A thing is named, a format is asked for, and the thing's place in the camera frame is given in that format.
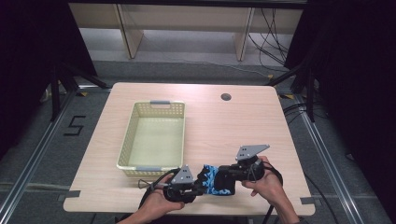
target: metal frame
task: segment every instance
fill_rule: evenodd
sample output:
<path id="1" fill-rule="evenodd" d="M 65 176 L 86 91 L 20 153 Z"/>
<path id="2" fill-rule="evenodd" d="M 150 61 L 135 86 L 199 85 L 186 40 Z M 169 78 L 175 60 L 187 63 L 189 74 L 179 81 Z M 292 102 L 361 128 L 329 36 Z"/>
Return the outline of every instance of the metal frame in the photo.
<path id="1" fill-rule="evenodd" d="M 296 102 L 298 104 L 302 104 L 304 101 L 300 95 L 296 95 Z M 320 133 L 315 125 L 315 122 L 312 122 L 308 115 L 305 113 L 305 108 L 300 107 L 301 111 L 304 111 L 302 114 L 303 121 L 305 123 L 306 129 L 312 137 L 312 140 L 317 148 L 320 159 L 326 169 L 327 174 L 329 175 L 330 180 L 332 181 L 332 186 L 337 193 L 341 205 L 343 205 L 346 216 L 348 217 L 350 223 L 364 223 L 361 217 L 361 213 L 358 210 L 358 206 L 355 203 L 355 200 L 352 198 L 347 185 L 345 184 L 341 174 L 338 172 L 337 167 L 335 166 L 334 161 L 332 160 L 332 156 L 329 153 L 329 150 L 326 148 Z"/>
<path id="2" fill-rule="evenodd" d="M 11 218 L 11 215 L 14 212 L 16 206 L 18 205 L 22 194 L 24 193 L 27 185 L 32 179 L 35 170 L 37 169 L 39 163 L 44 157 L 44 154 L 46 153 L 53 136 L 55 135 L 60 123 L 62 122 L 64 118 L 64 112 L 73 101 L 75 95 L 75 91 L 69 91 L 66 94 L 58 116 L 55 118 L 54 121 L 49 124 L 49 127 L 47 128 L 46 132 L 44 133 L 37 147 L 35 148 L 35 151 L 33 152 L 29 161 L 23 168 L 23 171 L 21 172 L 17 181 L 14 183 L 7 197 L 2 201 L 0 207 L 0 223 L 6 224 Z"/>

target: human arm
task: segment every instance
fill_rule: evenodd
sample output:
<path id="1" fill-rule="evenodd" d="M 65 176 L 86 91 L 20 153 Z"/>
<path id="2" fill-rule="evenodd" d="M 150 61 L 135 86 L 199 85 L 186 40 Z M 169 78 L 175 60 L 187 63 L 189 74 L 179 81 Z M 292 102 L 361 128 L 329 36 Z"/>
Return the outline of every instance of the human arm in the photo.
<path id="1" fill-rule="evenodd" d="M 155 189 L 147 197 L 143 205 L 129 217 L 125 218 L 119 224 L 144 224 L 160 218 L 168 212 L 180 210 L 184 203 L 172 203 L 165 199 L 162 189 Z"/>
<path id="2" fill-rule="evenodd" d="M 269 167 L 266 157 L 259 158 L 264 161 L 264 166 Z M 262 179 L 256 182 L 242 181 L 242 185 L 245 188 L 253 189 L 252 197 L 260 194 L 266 199 L 275 208 L 282 223 L 298 223 L 300 221 L 279 179 L 272 171 L 265 170 Z"/>

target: wire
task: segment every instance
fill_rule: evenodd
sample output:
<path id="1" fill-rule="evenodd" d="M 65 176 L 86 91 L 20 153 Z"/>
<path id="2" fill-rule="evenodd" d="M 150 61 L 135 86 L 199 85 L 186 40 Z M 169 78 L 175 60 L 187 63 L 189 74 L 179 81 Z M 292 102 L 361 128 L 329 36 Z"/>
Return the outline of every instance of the wire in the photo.
<path id="1" fill-rule="evenodd" d="M 311 184 L 317 189 L 319 192 L 320 196 L 323 198 L 323 201 L 326 203 L 327 207 L 329 208 L 330 212 L 332 213 L 332 218 L 334 219 L 334 222 L 338 224 L 338 219 L 337 216 L 335 215 L 334 211 L 332 210 L 332 207 L 330 206 L 329 202 L 327 201 L 326 197 L 324 196 L 323 192 L 319 189 L 319 187 L 314 183 L 314 181 L 304 172 L 304 176 L 311 182 Z"/>
<path id="2" fill-rule="evenodd" d="M 156 48 L 159 50 L 159 52 L 161 53 L 161 55 L 162 55 L 163 57 L 168 58 L 168 59 L 171 59 L 171 60 L 173 60 L 173 61 L 185 62 L 185 63 L 198 63 L 198 64 L 213 64 L 213 65 L 221 66 L 221 67 L 229 67 L 229 68 L 232 68 L 232 69 L 241 71 L 241 72 L 255 73 L 255 74 L 259 74 L 260 76 L 263 76 L 263 77 L 268 77 L 267 75 L 265 75 L 265 74 L 263 74 L 263 73 L 260 73 L 260 72 L 258 72 L 258 71 L 247 70 L 247 69 L 242 69 L 242 68 L 237 68 L 237 67 L 234 67 L 234 66 L 228 65 L 228 64 L 210 63 L 210 62 L 205 62 L 205 61 L 197 62 L 197 61 L 191 61 L 191 60 L 186 60 L 186 59 L 173 58 L 173 57 L 170 57 L 170 56 L 166 55 L 165 53 L 163 53 L 163 51 L 161 50 L 161 47 L 157 46 L 153 41 L 151 41 L 149 38 L 147 38 L 146 35 L 143 35 L 143 37 L 146 38 L 147 41 L 148 41 L 151 45 L 153 45 L 154 47 L 156 47 Z"/>
<path id="3" fill-rule="evenodd" d="M 298 107 L 300 107 L 302 105 L 306 105 L 306 103 L 291 105 L 291 106 L 288 106 L 285 109 L 283 109 L 283 112 L 284 112 L 285 116 L 288 116 L 290 114 L 299 112 L 299 114 L 297 116 L 295 116 L 291 121 L 289 121 L 288 125 L 290 123 L 292 123 L 297 117 L 302 115 L 306 110 L 294 111 L 294 112 L 291 112 L 291 113 L 289 113 L 287 115 L 286 115 L 286 113 L 289 112 L 290 110 L 292 110 L 294 108 L 298 108 Z M 332 210 L 332 207 L 330 206 L 329 202 L 327 201 L 327 198 L 324 196 L 323 192 L 320 190 L 320 188 L 315 184 L 315 182 L 305 172 L 304 172 L 304 176 L 306 177 L 306 179 L 308 179 L 309 182 L 311 182 L 311 184 L 315 187 L 315 189 L 317 189 L 317 191 L 319 192 L 319 194 L 322 197 L 323 201 L 326 203 L 327 207 L 329 208 L 330 212 L 332 213 L 332 218 L 334 219 L 335 223 L 338 224 L 339 223 L 338 219 L 337 219 L 334 211 Z"/>
<path id="4" fill-rule="evenodd" d="M 269 34 L 271 34 L 271 36 L 273 37 L 273 39 L 275 40 L 275 42 L 276 42 L 276 44 L 277 44 L 277 47 L 275 47 L 274 45 L 270 44 L 270 43 L 267 41 L 267 37 L 265 37 L 264 42 L 267 42 L 270 46 L 272 46 L 272 47 L 274 47 L 275 49 L 278 49 L 278 50 L 279 50 L 280 56 L 282 57 L 282 60 L 283 60 L 283 63 L 284 63 L 285 60 L 286 60 L 286 56 L 285 56 L 284 53 L 287 52 L 288 49 L 287 49 L 285 46 L 283 46 L 282 44 L 280 44 L 280 42 L 279 42 L 279 39 L 278 39 L 278 37 L 277 37 L 276 21 L 275 21 L 276 9 L 273 8 L 272 12 L 273 12 L 273 16 L 272 16 L 271 24 L 268 22 L 267 18 L 265 17 L 265 13 L 264 13 L 263 9 L 262 9 L 262 16 L 264 17 L 265 23 L 267 24 L 267 27 L 268 27 L 268 34 L 267 34 L 267 37 L 268 37 Z"/>
<path id="5" fill-rule="evenodd" d="M 264 169 L 272 171 L 276 175 L 276 177 L 279 179 L 280 184 L 283 186 L 282 174 L 271 163 L 266 162 L 266 161 L 263 161 L 262 163 L 266 163 L 266 164 L 269 164 L 271 166 L 271 167 L 266 167 L 264 165 Z M 273 210 L 274 210 L 274 206 L 270 205 L 270 208 L 268 209 L 267 214 L 265 214 L 265 217 L 264 217 L 264 220 L 262 221 L 262 224 L 266 224 L 267 223 L 267 221 L 270 218 L 271 213 L 273 212 Z"/>
<path id="6" fill-rule="evenodd" d="M 96 218 L 96 213 L 93 213 L 93 216 L 91 218 L 90 224 L 92 224 L 95 221 Z"/>
<path id="7" fill-rule="evenodd" d="M 259 44 L 257 44 L 257 43 L 253 40 L 253 38 L 251 37 L 251 35 L 248 35 L 248 37 L 250 38 L 251 42 L 253 42 L 253 44 L 256 46 L 256 48 L 257 48 L 260 52 L 266 54 L 268 57 L 272 58 L 272 59 L 273 59 L 274 61 L 276 61 L 277 63 L 280 63 L 280 64 L 283 65 L 283 62 L 282 62 L 280 59 L 278 59 L 274 54 L 268 52 L 267 50 L 265 50 L 265 49 L 263 48 L 263 45 L 265 44 L 265 40 L 264 40 L 264 42 L 262 43 L 262 45 L 260 46 Z"/>
<path id="8" fill-rule="evenodd" d="M 274 224 L 277 224 L 278 221 L 279 221 L 279 217 L 276 217 L 274 220 Z"/>
<path id="9" fill-rule="evenodd" d="M 147 197 L 150 195 L 150 193 L 151 193 L 152 191 L 155 190 L 155 187 L 158 185 L 158 183 L 160 183 L 161 180 L 163 180 L 167 175 L 176 174 L 179 170 L 180 170 L 180 168 L 172 169 L 172 170 L 170 170 L 170 171 L 164 173 L 164 174 L 161 175 L 156 181 L 154 181 L 153 183 L 151 183 L 151 184 L 149 185 L 149 187 L 147 188 L 145 194 L 143 195 L 142 200 L 140 201 L 140 204 L 139 204 L 139 207 L 138 207 L 138 208 L 140 208 L 140 207 L 143 205 L 143 203 L 145 202 L 145 200 L 147 199 Z"/>
<path id="10" fill-rule="evenodd" d="M 152 189 L 155 189 L 155 187 L 158 185 L 158 183 L 160 183 L 160 181 L 162 181 L 167 175 L 175 174 L 175 173 L 177 173 L 179 170 L 180 170 L 180 168 L 176 168 L 176 169 L 169 170 L 169 171 L 167 171 L 166 173 L 164 173 L 163 175 L 161 175 L 156 181 L 152 182 L 151 184 L 149 184 L 149 182 L 147 182 L 146 180 L 139 179 L 138 187 L 139 187 L 140 189 L 143 189 L 143 188 L 147 187 L 147 186 L 145 186 L 145 187 L 140 187 L 140 182 L 144 182 L 144 183 L 148 184 Z"/>
<path id="11" fill-rule="evenodd" d="M 290 125 L 295 119 L 297 119 L 300 115 L 304 113 L 304 111 L 299 111 L 300 113 L 296 115 L 291 121 L 288 122 L 288 125 Z"/>

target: table top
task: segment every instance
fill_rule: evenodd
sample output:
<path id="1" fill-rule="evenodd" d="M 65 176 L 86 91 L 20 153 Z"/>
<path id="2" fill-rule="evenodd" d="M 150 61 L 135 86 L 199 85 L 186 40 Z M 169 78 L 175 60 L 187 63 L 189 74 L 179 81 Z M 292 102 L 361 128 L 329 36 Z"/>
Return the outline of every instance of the table top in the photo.
<path id="1" fill-rule="evenodd" d="M 223 93 L 231 100 L 221 99 Z M 70 212 L 131 213 L 137 210 L 146 191 L 137 187 L 137 178 L 127 177 L 116 166 L 123 137 L 134 103 L 149 100 L 183 101 L 185 112 L 184 164 L 198 175 L 204 164 L 235 163 L 242 145 L 269 144 L 260 155 L 268 157 L 283 175 L 284 189 L 296 213 L 310 216 L 313 204 L 302 204 L 311 197 L 290 131 L 272 87 L 117 83 L 93 132 L 81 165 L 70 188 L 78 197 L 66 198 Z M 268 211 L 262 197 L 251 197 L 250 189 L 239 182 L 233 196 L 199 196 L 172 214 L 255 216 Z"/>

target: yellow basket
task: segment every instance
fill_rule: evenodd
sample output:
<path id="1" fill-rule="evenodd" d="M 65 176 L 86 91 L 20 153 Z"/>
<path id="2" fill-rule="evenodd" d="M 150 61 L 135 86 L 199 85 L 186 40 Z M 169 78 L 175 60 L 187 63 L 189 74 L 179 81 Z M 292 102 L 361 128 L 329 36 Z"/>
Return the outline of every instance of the yellow basket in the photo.
<path id="1" fill-rule="evenodd" d="M 117 167 L 127 176 L 159 176 L 183 164 L 185 104 L 134 104 Z"/>

